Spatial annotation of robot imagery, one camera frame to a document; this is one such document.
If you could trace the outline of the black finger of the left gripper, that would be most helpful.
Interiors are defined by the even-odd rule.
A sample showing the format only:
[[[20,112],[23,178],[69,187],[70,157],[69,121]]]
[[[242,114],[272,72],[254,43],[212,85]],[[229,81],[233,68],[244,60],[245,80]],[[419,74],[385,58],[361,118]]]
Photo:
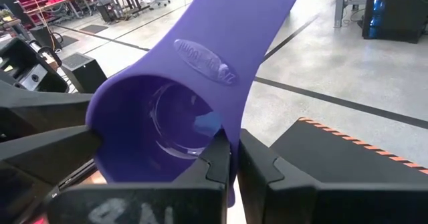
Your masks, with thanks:
[[[0,80],[0,140],[85,123],[91,94],[32,92]]]
[[[60,128],[0,143],[0,163],[15,167],[0,171],[0,190],[21,184],[18,171],[44,183],[56,185],[88,162],[102,139],[87,126]]]

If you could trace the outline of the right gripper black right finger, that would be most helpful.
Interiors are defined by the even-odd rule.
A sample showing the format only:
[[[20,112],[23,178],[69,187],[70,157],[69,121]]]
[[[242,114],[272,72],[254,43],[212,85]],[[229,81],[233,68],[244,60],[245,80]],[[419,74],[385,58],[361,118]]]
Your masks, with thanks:
[[[239,188],[247,224],[428,224],[428,186],[325,183],[241,133]]]

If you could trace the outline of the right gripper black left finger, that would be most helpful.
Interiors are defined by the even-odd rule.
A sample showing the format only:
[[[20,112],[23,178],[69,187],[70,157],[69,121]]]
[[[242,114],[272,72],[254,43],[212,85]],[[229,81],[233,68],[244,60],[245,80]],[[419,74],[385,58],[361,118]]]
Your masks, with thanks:
[[[220,130],[171,183],[80,185],[47,206],[49,224],[226,224],[230,143]]]

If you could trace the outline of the purple measuring cup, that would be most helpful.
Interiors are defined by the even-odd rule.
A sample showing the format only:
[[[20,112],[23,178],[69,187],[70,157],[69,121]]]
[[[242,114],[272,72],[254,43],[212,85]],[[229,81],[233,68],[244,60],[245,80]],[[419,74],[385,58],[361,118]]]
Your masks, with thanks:
[[[234,180],[249,89],[295,2],[193,0],[148,53],[108,78],[86,114],[106,181],[171,182],[220,130]]]

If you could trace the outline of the black mat with orange stripes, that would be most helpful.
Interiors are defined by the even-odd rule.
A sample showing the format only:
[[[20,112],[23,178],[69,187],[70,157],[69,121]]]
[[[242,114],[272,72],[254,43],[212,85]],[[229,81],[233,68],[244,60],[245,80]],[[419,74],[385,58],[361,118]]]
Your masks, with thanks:
[[[428,168],[305,117],[296,120],[271,148],[325,183],[428,186]]]

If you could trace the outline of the black floor box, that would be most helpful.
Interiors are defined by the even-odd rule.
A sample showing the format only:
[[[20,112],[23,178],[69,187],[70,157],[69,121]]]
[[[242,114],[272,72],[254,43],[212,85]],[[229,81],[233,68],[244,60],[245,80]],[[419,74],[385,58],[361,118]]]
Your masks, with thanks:
[[[81,93],[93,94],[107,80],[98,62],[82,53],[64,58],[61,68]]]

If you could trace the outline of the dark floor mat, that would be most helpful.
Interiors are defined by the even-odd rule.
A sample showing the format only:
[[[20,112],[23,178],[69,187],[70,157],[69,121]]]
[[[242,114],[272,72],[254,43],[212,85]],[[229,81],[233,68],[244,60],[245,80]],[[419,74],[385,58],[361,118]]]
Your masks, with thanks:
[[[104,31],[105,29],[108,29],[108,27],[105,25],[87,25],[81,28],[80,31],[95,34]]]
[[[57,40],[58,40],[58,42],[62,48],[67,47],[67,46],[69,46],[73,43],[76,43],[78,41],[78,39],[67,36],[67,35],[61,35],[61,36],[57,37]]]

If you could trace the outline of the black computer tower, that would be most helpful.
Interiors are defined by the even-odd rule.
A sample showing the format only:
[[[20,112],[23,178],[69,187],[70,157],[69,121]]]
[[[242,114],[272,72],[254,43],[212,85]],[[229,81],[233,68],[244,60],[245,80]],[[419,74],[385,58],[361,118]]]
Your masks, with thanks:
[[[428,0],[366,0],[362,37],[418,43],[428,25]]]

